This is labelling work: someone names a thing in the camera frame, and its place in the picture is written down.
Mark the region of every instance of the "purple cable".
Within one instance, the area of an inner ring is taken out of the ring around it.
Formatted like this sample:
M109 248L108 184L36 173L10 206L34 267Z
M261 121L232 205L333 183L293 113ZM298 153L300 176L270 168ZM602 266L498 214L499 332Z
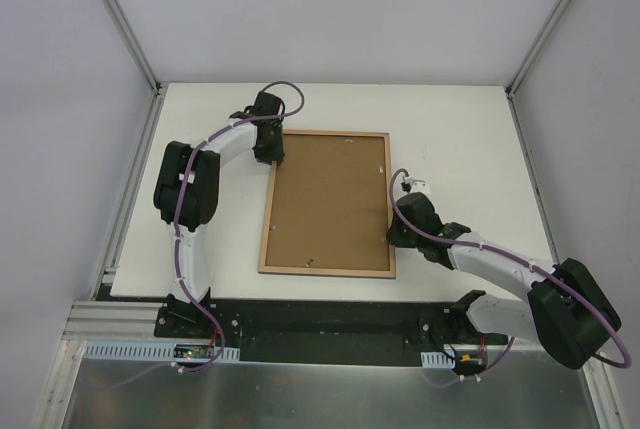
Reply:
M505 356L507 354L509 354L509 351L511 350L511 347L513 347L513 343L515 342L515 340L516 340L515 337L512 337L511 339L509 339L509 343L507 344L507 347L504 348L504 351L502 352L502 354L500 354L500 356L495 361L493 361L489 367L487 367L481 373L476 374L475 376L466 376L466 377L464 377L462 379L457 377L457 378L451 379L449 382L445 382L443 384L438 384L437 382L433 382L431 379L429 379L427 377L427 375L424 372L422 373L422 377L424 377L424 380L427 381L430 386L435 387L436 389L446 389L448 387L453 386L457 382L476 381L477 380L476 377L484 377L484 376L490 374L491 372L493 372L493 370L496 368L496 366L498 366L502 361L504 361Z
M175 251L174 251L175 272L176 272L176 277L180 280L180 288L183 290L183 292L185 293L189 301L191 301L191 303L194 306L196 306L198 310L200 310L200 312L202 312L211 321L214 327L218 330L218 334L220 334L220 348L215 354L213 354L213 356L211 356L211 359L209 359L207 362L205 362L201 366L196 368L184 368L186 372L200 372L203 369L206 369L207 367L209 367L211 364L213 364L216 361L216 359L218 359L222 355L222 353L224 352L225 344L226 344L224 331L222 330L220 323L213 316L213 314L211 314L206 308L202 307L202 305L200 305L200 303L191 295L191 293L187 288L187 285L184 283L184 280L182 278L182 269L180 268L180 223L179 221L180 221L180 213L182 212L182 205L184 203L184 195L187 190L187 184L189 180L189 177L187 177L187 175L191 173L191 169L193 167L193 161L195 160L198 151L202 150L207 144L212 142L214 139L220 137L222 134L230 131L234 127L241 126L243 124L252 123L252 122L257 122L257 121L284 119L285 117L290 117L299 113L304 107L305 99L304 99L304 94L302 93L300 88L295 84L292 84L291 82L287 82L287 81L276 81L276 82L272 82L271 84L267 84L265 87L262 88L261 92L264 92L267 89L270 89L274 86L279 86L279 85L289 86L295 89L295 91L298 93L298 95L300 96L300 105L296 110L287 112L284 114L276 114L273 116L256 116L248 119L238 119L236 123L225 126L222 129L214 132L205 141L202 141L200 144L194 147L193 150L191 151L191 154L189 154L189 159L187 160L187 166L184 170L185 177L182 179L182 184L180 185L180 192L178 193L178 202L176 203L176 212L173 217L173 226L176 231L176 242L175 242Z
M396 179L398 178L400 173L404 174L405 176L409 175L409 171L407 171L404 168L398 169L393 174L393 177L391 178L391 184L389 185L389 199L391 200L391 205L393 206L394 212L398 215L398 217L402 220L402 222L404 222L416 234L418 234L418 235L420 235L422 237L425 237L427 239L430 239L430 240L432 240L434 242L442 242L442 243L445 243L445 244L456 244L458 246L475 247L475 248L480 249L480 244L478 244L477 242L458 241L458 240L455 240L455 239L446 239L444 237L432 236L431 234L427 234L426 232L421 231L416 226L411 224L411 222L409 222L409 220L404 216L404 214L402 214L402 212L400 212L400 209L398 209L398 205L396 204L396 200L393 197L393 186L395 185ZM621 369L626 369L628 367L631 367L631 362L632 362L631 361L631 354L629 354L629 350L624 345L624 342L622 342L622 338L618 335L618 333L611 326L611 324L609 324L609 321L607 321L607 319L602 314L600 314L600 311L598 311L598 309L596 309L596 307L593 304L591 304L587 299L585 299L575 289L573 289L572 287L569 287L567 284L562 282L560 279L555 277L553 274L549 274L547 271L542 269L540 266L537 266L535 264L529 266L529 261L521 258L520 256L512 254L509 251L506 251L506 250L501 249L501 248L496 247L496 246L487 245L487 244L483 244L482 245L482 250L487 250L489 252L493 252L495 254L498 254L498 255L500 255L502 257L506 257L507 259L510 259L510 260L512 260L514 262L517 262L518 264L520 264L520 265L522 265L522 266L524 266L526 268L531 267L531 270L533 270L535 273L547 278L548 280L553 282L556 286L558 286L560 289L562 289L567 294L569 294L571 297L573 297L578 302L580 302L580 304L582 304L584 307L586 307L587 310L593 315L593 317L595 317L598 320L598 322L600 324L602 324L602 327L604 327L605 331L607 331L607 334L609 334L609 336L611 337L613 342L615 342L616 346L618 346L618 350L620 351L620 354L622 354L623 361L622 362L612 361L611 359L607 359L606 357L603 357L600 354L594 354L593 357L595 357L597 360L599 360L601 362L604 362L605 364L609 364L609 365L611 365L613 367L618 367L618 368L621 368Z
M193 148L193 150L191 151L191 154L189 154L189 159L187 161L187 166L185 168L184 173L185 174L190 174L191 173L191 168L193 167L193 161L195 160L196 154L198 153L198 151L202 150L207 144L209 144L211 141L213 141L214 139L216 139L217 137L220 137L222 134L226 133L227 131L230 131L232 128L236 127L236 126L240 126L242 124L248 124L250 122L255 122L255 121L267 121L267 120L273 120L273 119L284 119L285 117L290 117L293 116L297 113L299 113L302 108L304 107L304 103L305 103L305 99L304 99L304 94L302 93L302 91L300 90L300 88L298 86L296 86L295 84L291 83L291 82L287 82L287 81L276 81L276 82L272 82L271 84L267 84L263 89L262 92L266 91L267 89L270 89L271 87L274 86L280 86L280 85L284 85L284 86L289 86L292 87L293 89L296 90L296 92L298 93L298 95L300 96L300 105L298 106L298 108L295 111L291 111L291 112L287 112L284 114L277 114L277 115L273 115L273 116L256 116L256 117L252 117L249 119L238 119L238 122L233 124L233 125L229 125L229 126L225 126L222 129L220 129L219 131L214 132L213 134L211 134L205 141L202 141L200 144L198 144L196 147ZM187 190L187 183L188 183L188 177L185 177L182 180L182 184L180 185L180 192L178 194L178 201L176 203L176 213L175 216L173 218L173 225L174 228L176 230L176 237L178 239L176 239L175 242L175 246L174 246L174 266L175 266L175 273L176 273L176 277L180 280L180 288L184 291L185 295L187 296L187 298L189 299L189 301L191 301L191 303L193 303L194 306L196 306L198 308L198 310L200 312L202 312L210 321L211 323L214 325L214 327L218 330L218 334L220 334L220 348L218 349L218 351L213 354L213 356L211 356L211 359L209 359L207 362L205 362L204 364L198 366L198 367L193 367L193 368L189 368L189 367L185 367L185 366L181 366L182 370L188 373L197 373L200 372L204 369L206 369L207 367L209 367L211 364L213 364L224 352L224 348L226 345L226 339L224 337L224 331L222 330L222 327L220 326L220 323L218 322L218 320L213 316L213 314L211 314L206 308L204 308L189 292L189 289L187 288L187 285L184 283L184 280L182 278L182 269L180 267L180 224L179 224L179 220L180 220L180 213L182 212L182 204L184 203L184 194ZM158 364L154 364L152 366L147 367L146 369L144 369L143 371L139 372L138 374L125 379L123 381L117 382L116 384L113 384L111 386L107 386L107 387L95 387L92 386L88 383L85 383L85 385L87 387L89 387L90 390L92 391L96 391L96 392L105 392L105 391L110 391L112 389L117 389L118 387L124 386L125 384L129 384L130 382L133 382L137 379L140 379L141 377L145 376L146 374L155 371L156 369L159 369L160 367L171 367L173 364L170 362L160 362Z
M105 386L105 387L98 387L98 386L94 386L93 384L90 384L86 381L82 382L82 385L85 387L88 387L89 390L93 391L93 392L107 392L107 391L111 391L113 389L117 389L118 387L122 387L126 384L129 384L130 382L133 382L137 379L140 379L143 376L146 376L147 374L149 374L150 372L155 371L156 369L160 369L161 367L171 367L171 363L170 362L159 362L157 364L154 364L152 366L147 367L146 369L143 369L142 371L140 371L139 373L135 374L134 376L131 376L127 379L124 379L120 382L116 382L115 384L112 384L111 386Z

